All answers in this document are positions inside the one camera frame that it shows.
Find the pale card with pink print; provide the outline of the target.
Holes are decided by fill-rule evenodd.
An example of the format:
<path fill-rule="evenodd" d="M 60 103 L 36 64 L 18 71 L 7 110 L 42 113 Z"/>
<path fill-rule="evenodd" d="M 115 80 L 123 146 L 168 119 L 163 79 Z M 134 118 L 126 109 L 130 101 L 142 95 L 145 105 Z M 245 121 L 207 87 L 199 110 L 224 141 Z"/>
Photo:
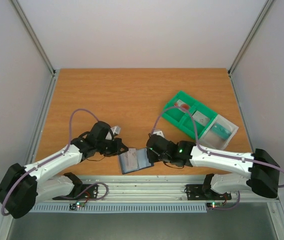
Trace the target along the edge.
<path fill-rule="evenodd" d="M 124 153 L 124 166 L 127 171 L 133 171 L 138 168 L 136 149 L 130 148 L 126 153 Z"/>

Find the dark blue card holder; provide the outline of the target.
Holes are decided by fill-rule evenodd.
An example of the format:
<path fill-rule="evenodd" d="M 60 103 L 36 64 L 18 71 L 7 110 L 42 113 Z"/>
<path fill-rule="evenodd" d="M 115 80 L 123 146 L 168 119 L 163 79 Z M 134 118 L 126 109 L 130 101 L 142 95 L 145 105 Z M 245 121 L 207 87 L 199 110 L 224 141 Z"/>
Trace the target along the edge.
<path fill-rule="evenodd" d="M 154 166 L 149 162 L 146 148 L 129 148 L 127 152 L 119 155 L 119 164 L 123 175 Z"/>

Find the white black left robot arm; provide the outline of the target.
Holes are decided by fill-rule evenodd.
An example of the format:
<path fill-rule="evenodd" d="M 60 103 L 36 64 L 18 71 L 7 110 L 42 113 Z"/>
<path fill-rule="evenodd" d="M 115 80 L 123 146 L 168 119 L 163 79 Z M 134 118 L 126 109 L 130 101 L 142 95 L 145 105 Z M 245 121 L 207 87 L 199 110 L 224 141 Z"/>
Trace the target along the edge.
<path fill-rule="evenodd" d="M 64 148 L 49 157 L 25 166 L 11 165 L 0 183 L 2 215 L 19 219 L 36 204 L 47 200 L 76 200 L 78 208 L 84 201 L 98 200 L 95 183 L 85 185 L 71 172 L 60 177 L 55 175 L 95 153 L 108 158 L 128 152 L 128 147 L 118 137 L 120 130 L 119 126 L 110 127 L 98 121 L 90 131 L 71 138 Z"/>

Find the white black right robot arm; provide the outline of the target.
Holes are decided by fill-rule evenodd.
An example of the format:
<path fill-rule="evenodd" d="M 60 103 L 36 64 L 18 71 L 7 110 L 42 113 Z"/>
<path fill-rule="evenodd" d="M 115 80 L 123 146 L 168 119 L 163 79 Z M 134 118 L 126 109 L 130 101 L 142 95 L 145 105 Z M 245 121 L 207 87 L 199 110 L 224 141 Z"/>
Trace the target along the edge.
<path fill-rule="evenodd" d="M 210 173 L 205 177 L 202 191 L 207 198 L 237 191 L 252 191 L 264 198 L 277 198 L 279 165 L 263 149 L 257 148 L 254 153 L 229 152 L 191 141 L 174 143 L 157 134 L 150 135 L 146 149 L 150 163 L 226 171 L 227 174 Z"/>

